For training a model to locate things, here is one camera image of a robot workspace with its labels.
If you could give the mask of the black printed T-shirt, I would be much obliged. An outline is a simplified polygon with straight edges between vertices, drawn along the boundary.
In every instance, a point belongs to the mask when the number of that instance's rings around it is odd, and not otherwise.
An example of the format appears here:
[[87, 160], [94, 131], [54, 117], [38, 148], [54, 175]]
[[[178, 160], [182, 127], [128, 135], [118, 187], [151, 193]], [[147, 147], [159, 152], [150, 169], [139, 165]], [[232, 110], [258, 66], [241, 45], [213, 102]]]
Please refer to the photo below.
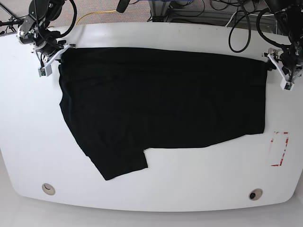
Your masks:
[[71, 48], [63, 118], [105, 180], [147, 168], [149, 148], [205, 148], [265, 129], [267, 64], [145, 48]]

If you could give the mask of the black tripod stand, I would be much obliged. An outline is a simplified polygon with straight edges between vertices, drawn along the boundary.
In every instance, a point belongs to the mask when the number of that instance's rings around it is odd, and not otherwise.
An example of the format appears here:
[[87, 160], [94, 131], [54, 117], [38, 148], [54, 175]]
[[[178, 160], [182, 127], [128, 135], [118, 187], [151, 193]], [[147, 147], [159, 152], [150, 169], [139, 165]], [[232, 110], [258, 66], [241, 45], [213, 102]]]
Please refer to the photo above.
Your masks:
[[8, 35], [15, 33], [17, 28], [23, 23], [25, 16], [17, 16], [5, 4], [0, 3], [0, 12], [5, 12], [8, 15], [7, 20], [0, 20], [0, 35]]

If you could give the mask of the red tape rectangle marking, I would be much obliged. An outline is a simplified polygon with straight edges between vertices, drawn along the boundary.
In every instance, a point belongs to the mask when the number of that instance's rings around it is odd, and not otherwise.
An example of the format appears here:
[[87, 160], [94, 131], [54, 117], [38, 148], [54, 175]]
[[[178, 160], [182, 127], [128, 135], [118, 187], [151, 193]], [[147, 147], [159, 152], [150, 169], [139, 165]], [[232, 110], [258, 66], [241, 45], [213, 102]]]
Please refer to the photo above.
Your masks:
[[269, 147], [269, 164], [270, 166], [281, 166], [288, 140], [289, 140], [289, 132], [287, 131], [275, 131]]

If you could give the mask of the black cylinder on floor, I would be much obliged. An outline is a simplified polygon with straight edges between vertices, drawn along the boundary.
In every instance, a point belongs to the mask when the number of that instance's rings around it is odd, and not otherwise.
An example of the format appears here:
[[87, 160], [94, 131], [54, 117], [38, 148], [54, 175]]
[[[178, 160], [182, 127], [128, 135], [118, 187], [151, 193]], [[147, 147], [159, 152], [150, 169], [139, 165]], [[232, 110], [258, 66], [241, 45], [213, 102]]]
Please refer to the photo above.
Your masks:
[[124, 13], [129, 5], [129, 2], [130, 0], [120, 0], [117, 5], [116, 11], [119, 13]]

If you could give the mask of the aluminium frame base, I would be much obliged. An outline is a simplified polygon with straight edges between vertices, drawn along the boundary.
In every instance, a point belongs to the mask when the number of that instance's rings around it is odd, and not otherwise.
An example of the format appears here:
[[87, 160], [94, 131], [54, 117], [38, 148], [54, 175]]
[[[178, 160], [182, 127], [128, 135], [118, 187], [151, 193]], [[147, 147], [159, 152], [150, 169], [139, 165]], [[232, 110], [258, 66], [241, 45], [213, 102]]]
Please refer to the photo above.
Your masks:
[[165, 22], [168, 17], [170, 0], [149, 0], [152, 22]]

